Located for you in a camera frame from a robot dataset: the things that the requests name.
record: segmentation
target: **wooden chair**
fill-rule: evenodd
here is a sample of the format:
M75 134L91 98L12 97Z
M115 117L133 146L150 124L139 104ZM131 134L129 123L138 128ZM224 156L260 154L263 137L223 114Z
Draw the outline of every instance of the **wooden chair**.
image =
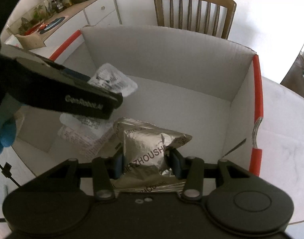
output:
M196 12L196 28L195 31L199 32L200 22L201 22L201 9L202 9L202 1L207 2L206 13L205 13L205 26L204 26L204 33L207 34L209 28L209 21L210 21L210 13L211 13L211 4L216 4L216 11L215 11L215 20L214 20L214 27L213 27L213 36L217 34L217 27L218 27L218 19L219 19L219 10L220 7L223 6L227 8L226 18L224 22L223 32L221 38L227 39L235 10L236 10L236 3L233 0L198 0L197 12ZM155 12L157 18L158 26L164 26L164 14L163 14L163 3L162 0L154 0L155 4ZM170 17L170 27L174 27L174 12L173 12L173 0L170 0L170 8L169 8L169 17ZM192 0L189 0L188 5L188 13L187 13L187 30L191 30L191 22L192 22ZM178 28L182 29L183 25L183 0L179 0L179 10L178 10Z

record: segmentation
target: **hand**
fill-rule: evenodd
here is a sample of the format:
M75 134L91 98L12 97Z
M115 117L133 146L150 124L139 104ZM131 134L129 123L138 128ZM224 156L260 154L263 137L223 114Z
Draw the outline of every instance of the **hand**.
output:
M16 132L17 128L14 117L7 120L2 127L0 127L0 154L4 147L9 147L14 143Z

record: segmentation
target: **white table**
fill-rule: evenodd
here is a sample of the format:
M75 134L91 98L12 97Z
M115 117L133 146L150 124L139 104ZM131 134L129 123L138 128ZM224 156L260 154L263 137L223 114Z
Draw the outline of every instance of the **white table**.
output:
M304 98L262 78L264 119L257 145L263 150L260 177L294 202L290 223L304 220Z

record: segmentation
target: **chair slat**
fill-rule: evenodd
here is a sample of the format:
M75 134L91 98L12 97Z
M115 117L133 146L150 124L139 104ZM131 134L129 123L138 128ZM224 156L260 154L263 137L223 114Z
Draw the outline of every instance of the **chair slat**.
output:
M205 27L204 27L204 34L208 33L208 26L210 24L210 16L211 16L211 3L207 2L206 5L206 13L205 13Z
M220 10L220 5L217 5L216 6L216 13L215 13L215 20L214 20L213 36L216 36L216 33L217 33L219 10Z
M201 11L202 11L202 1L199 0L199 3L197 4L197 12L196 12L196 27L195 27L196 32L199 32L199 25L201 23Z
M187 30L191 30L192 25L192 0L189 0L189 9L187 11Z
M170 27L174 28L173 0L170 0Z
M178 6L178 28L182 29L183 26L183 0L180 0Z

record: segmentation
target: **cabinet drawer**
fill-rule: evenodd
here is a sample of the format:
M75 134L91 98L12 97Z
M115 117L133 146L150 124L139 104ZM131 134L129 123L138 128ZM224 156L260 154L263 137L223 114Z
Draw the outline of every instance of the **cabinet drawer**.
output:
M58 28L50 37L48 37L44 44L48 46L61 46L74 32L87 25L87 19L84 12L81 11Z
M90 25L96 25L100 20L114 11L114 0L97 0L85 8Z
M116 10L111 12L108 16L106 16L103 20L99 21L99 23L97 24L97 26L100 27L117 26L117 25L120 25L120 22Z

